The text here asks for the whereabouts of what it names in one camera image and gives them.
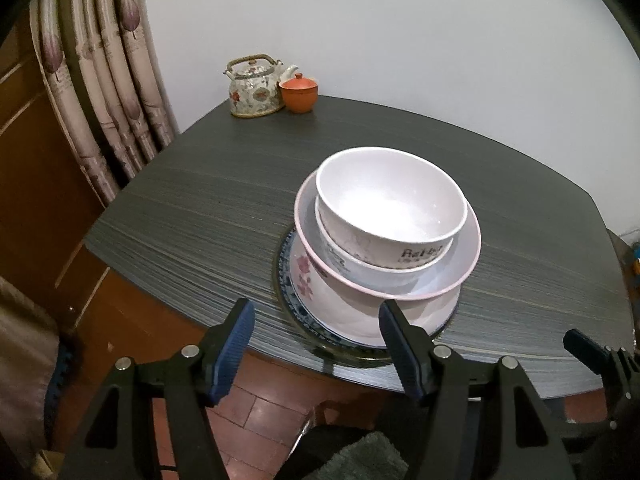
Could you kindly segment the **green fuzzy sleeve forearm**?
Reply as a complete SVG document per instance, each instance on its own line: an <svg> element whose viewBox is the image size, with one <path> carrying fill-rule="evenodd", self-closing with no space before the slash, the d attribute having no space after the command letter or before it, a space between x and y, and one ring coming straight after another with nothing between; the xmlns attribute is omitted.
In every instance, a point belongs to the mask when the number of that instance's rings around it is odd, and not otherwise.
<svg viewBox="0 0 640 480"><path fill-rule="evenodd" d="M382 432L371 432L336 453L318 471L320 479L403 479L409 469Z"/></svg>

